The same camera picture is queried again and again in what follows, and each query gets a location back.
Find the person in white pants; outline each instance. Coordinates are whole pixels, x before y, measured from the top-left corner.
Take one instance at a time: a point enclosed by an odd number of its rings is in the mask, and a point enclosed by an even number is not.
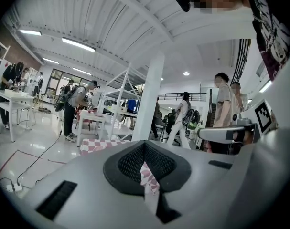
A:
[[[185,137],[186,126],[184,126],[182,123],[182,120],[185,118],[188,110],[191,108],[191,104],[189,103],[189,93],[184,92],[183,94],[181,94],[181,96],[182,96],[182,102],[180,102],[179,106],[175,110],[175,112],[179,113],[179,115],[178,115],[177,120],[175,121],[175,124],[172,126],[172,131],[169,134],[167,144],[169,146],[173,144],[175,135],[179,131],[182,147],[190,149],[188,140]]]

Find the red and white checkered cloth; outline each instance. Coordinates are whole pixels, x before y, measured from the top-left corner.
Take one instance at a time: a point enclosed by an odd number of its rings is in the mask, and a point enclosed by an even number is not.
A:
[[[129,140],[97,140],[97,139],[84,139],[80,147],[80,155],[86,155],[95,151],[99,151],[105,148],[110,148],[118,144],[124,144],[130,142]],[[149,170],[146,162],[140,169],[141,173],[141,185],[145,187],[145,191],[152,191],[153,194],[159,190],[160,185],[154,178],[153,174]]]

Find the blue shirt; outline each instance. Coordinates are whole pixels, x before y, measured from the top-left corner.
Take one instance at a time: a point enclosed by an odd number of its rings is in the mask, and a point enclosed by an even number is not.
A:
[[[134,99],[129,99],[127,101],[127,108],[129,110],[134,110],[135,106],[136,106],[136,101]]]

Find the fluorescent light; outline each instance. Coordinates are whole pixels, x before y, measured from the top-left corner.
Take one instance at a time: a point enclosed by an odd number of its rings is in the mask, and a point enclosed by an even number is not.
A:
[[[24,33],[24,34],[30,34],[30,35],[36,35],[36,36],[42,35],[42,33],[40,31],[20,30],[20,32]]]
[[[269,80],[266,85],[264,85],[264,87],[262,89],[260,89],[260,93],[263,93],[264,91],[266,91],[268,89],[268,87],[270,87],[272,84],[272,82]]]
[[[71,44],[71,45],[77,46],[77,47],[79,47],[79,48],[83,48],[83,49],[85,49],[85,50],[89,50],[90,52],[95,52],[95,48],[91,48],[91,47],[86,46],[86,45],[84,45],[84,44],[82,44],[82,43],[75,42],[75,41],[73,41],[73,40],[70,40],[70,39],[67,39],[67,38],[64,38],[64,37],[62,37],[62,41],[63,41],[63,42],[66,42],[66,43],[68,43],[68,44]]]
[[[50,59],[46,59],[46,58],[43,58],[45,61],[49,61],[51,63],[56,63],[56,64],[59,64],[57,61],[53,61],[53,60],[50,60]]]
[[[79,72],[82,72],[82,73],[84,73],[84,74],[92,75],[91,73],[88,73],[88,72],[85,72],[85,71],[82,71],[82,70],[76,69],[76,68],[74,68],[74,67],[73,67],[73,70],[75,70],[75,71],[79,71]]]

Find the column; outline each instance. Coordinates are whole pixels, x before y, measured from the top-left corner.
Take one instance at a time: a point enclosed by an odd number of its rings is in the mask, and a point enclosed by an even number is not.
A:
[[[164,61],[165,55],[161,51],[151,59],[132,141],[147,140],[149,137],[156,100],[160,91]]]

